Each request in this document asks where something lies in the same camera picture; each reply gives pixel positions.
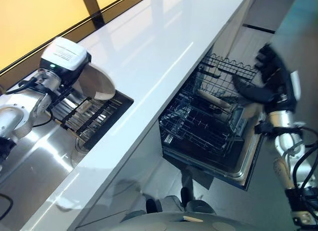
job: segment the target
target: dish rack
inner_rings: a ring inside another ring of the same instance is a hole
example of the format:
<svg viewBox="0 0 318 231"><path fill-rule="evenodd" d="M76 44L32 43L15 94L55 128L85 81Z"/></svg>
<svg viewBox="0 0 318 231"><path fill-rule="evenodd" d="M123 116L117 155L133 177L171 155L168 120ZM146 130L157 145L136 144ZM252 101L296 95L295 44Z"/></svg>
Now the dish rack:
<svg viewBox="0 0 318 231"><path fill-rule="evenodd" d="M234 167L244 145L244 106L250 102L238 94L232 75L252 83L257 72L215 54L205 56L159 118L163 149L182 150L225 170ZM208 101L200 91L230 107Z"/></svg>
<svg viewBox="0 0 318 231"><path fill-rule="evenodd" d="M60 93L48 110L56 122L76 136L77 151L86 153L132 103L133 100L118 91L110 100L101 101L69 88Z"/></svg>

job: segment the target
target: dishwasher rack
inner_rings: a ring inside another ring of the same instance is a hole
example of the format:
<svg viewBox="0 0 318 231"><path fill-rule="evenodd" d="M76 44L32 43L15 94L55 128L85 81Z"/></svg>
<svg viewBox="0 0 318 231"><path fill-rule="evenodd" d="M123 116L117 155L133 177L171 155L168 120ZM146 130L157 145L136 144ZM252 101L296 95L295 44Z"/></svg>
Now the dishwasher rack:
<svg viewBox="0 0 318 231"><path fill-rule="evenodd" d="M205 56L159 118L163 144L181 148L202 162L222 168L235 166L247 124L242 114L250 102L238 94L232 75L252 83L257 73L251 66L215 54ZM207 101L200 96L200 90L231 107Z"/></svg>

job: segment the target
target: window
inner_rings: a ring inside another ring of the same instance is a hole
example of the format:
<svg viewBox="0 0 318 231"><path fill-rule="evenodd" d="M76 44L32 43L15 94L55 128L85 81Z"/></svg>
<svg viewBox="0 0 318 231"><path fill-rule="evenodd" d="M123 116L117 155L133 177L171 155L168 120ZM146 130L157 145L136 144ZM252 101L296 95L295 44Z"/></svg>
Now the window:
<svg viewBox="0 0 318 231"><path fill-rule="evenodd" d="M0 85L8 89L34 71L54 37L77 42L140 1L1 0Z"/></svg>

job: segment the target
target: dishwasher upper rack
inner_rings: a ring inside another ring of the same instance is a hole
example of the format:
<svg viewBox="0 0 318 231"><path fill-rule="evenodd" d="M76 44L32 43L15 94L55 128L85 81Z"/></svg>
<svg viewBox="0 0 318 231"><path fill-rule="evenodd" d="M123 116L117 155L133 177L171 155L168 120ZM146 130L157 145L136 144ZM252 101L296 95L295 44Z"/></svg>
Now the dishwasher upper rack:
<svg viewBox="0 0 318 231"><path fill-rule="evenodd" d="M257 76L260 74L257 69L237 63L235 60L223 59L215 54L206 55L197 66L196 72L199 73L195 81L196 88L228 103L249 103L235 89L232 82L233 75L239 76L248 84L262 84L260 77Z"/></svg>

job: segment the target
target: dishwasher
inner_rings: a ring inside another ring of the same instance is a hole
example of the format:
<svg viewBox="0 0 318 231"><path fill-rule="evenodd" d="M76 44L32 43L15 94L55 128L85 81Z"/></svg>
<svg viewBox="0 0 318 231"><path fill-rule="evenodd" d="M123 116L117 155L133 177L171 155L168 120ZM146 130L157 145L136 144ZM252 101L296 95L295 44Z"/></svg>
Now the dishwasher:
<svg viewBox="0 0 318 231"><path fill-rule="evenodd" d="M207 54L159 117L163 156L243 190L261 147L254 126L262 107L241 97L232 82L260 84L251 66Z"/></svg>

